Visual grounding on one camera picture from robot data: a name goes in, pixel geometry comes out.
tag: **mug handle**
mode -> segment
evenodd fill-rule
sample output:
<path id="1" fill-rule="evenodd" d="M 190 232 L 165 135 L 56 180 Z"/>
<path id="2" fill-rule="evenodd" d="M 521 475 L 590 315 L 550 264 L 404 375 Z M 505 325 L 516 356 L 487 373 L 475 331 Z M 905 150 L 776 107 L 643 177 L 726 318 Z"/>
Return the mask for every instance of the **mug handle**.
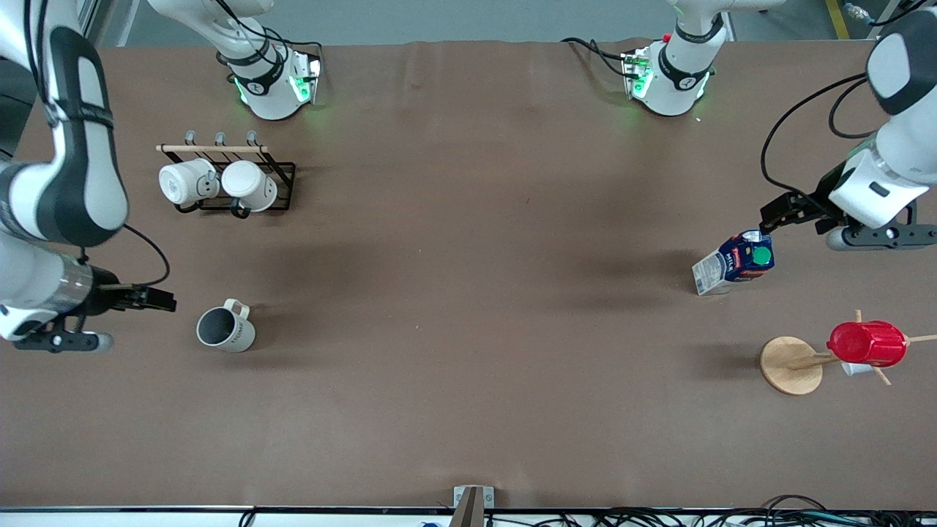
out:
<path id="1" fill-rule="evenodd" d="M 231 214 L 234 215 L 235 218 L 247 219 L 247 217 L 250 216 L 250 209 L 241 208 L 239 206 L 240 204 L 241 204 L 241 198 L 234 198 L 231 201 Z"/>
<path id="2" fill-rule="evenodd" d="M 235 307 L 241 308 L 241 312 L 237 313 L 238 316 L 240 316 L 241 318 L 246 319 L 247 315 L 250 314 L 250 307 L 245 306 L 240 301 L 235 300 L 233 298 L 229 298 L 228 300 L 225 300 L 225 309 L 227 309 L 228 311 L 234 312 Z"/>

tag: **yellow tape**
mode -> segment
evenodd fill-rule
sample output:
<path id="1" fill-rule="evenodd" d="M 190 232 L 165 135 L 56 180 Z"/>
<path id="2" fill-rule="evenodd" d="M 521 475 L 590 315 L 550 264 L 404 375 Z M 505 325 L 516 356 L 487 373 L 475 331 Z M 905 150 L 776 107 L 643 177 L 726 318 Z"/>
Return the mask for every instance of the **yellow tape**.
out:
<path id="1" fill-rule="evenodd" d="M 840 40 L 849 39 L 849 30 L 846 29 L 846 20 L 842 18 L 842 8 L 839 0 L 826 0 L 826 10 L 829 11 L 829 20 L 833 22 L 833 30 L 836 31 L 836 38 Z"/>

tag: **round wooden base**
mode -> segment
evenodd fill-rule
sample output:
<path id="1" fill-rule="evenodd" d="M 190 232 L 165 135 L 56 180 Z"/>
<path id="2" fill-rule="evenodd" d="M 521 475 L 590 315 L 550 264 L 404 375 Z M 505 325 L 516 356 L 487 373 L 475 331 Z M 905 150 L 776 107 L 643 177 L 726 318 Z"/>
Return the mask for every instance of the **round wooden base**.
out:
<path id="1" fill-rule="evenodd" d="M 806 369 L 788 369 L 792 360 L 815 355 L 813 348 L 795 337 L 778 337 L 762 348 L 762 375 L 779 392 L 787 395 L 807 395 L 817 389 L 823 380 L 823 366 Z"/>

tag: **table surface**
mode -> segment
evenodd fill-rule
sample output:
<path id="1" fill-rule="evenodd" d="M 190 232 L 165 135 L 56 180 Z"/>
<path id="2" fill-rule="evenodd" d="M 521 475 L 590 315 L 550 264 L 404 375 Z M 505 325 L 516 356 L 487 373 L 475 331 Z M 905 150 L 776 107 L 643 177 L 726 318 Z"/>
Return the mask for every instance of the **table surface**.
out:
<path id="1" fill-rule="evenodd" d="M 822 349 L 853 309 L 932 333 L 932 250 L 836 253 L 789 227 L 765 277 L 692 291 L 691 265 L 781 192 L 758 170 L 771 125 L 869 47 L 727 45 L 677 118 L 567 45 L 334 48 L 320 106 L 276 123 L 238 103 L 207 48 L 105 50 L 129 223 L 171 258 L 179 309 L 89 321 L 113 334 L 106 354 L 4 345 L 0 503 L 433 505 L 469 483 L 502 506 L 799 492 L 937 508 L 933 345 L 891 387 L 831 366 L 803 398 L 756 366 L 777 336 Z M 833 97 L 778 135 L 779 179 L 812 188 L 852 147 L 826 130 Z M 860 90 L 841 121 L 883 116 Z M 178 214 L 154 146 L 189 129 L 255 129 L 300 167 L 293 209 Z M 33 115 L 17 156 L 51 151 Z M 90 255 L 127 281 L 161 269 L 129 233 Z M 254 308 L 244 354 L 195 338 L 228 297 Z"/>

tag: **white mug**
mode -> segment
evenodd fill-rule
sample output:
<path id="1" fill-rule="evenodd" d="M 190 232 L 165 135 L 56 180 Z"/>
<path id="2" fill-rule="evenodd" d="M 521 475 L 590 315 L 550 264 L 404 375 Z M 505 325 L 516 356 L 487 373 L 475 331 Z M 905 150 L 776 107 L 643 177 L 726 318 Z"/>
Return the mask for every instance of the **white mug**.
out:
<path id="1" fill-rule="evenodd" d="M 257 163 L 244 159 L 234 161 L 221 173 L 221 187 L 234 198 L 231 212 L 238 218 L 267 210 L 276 201 L 273 178 L 263 173 Z"/>
<path id="2" fill-rule="evenodd" d="M 233 298 L 220 308 L 211 308 L 199 318 L 195 335 L 199 342 L 223 352 L 239 354 L 254 343 L 257 330 L 247 319 L 250 308 Z"/>
<path id="3" fill-rule="evenodd" d="M 177 205 L 214 198 L 219 187 L 215 166 L 202 158 L 159 169 L 159 188 L 166 199 Z"/>

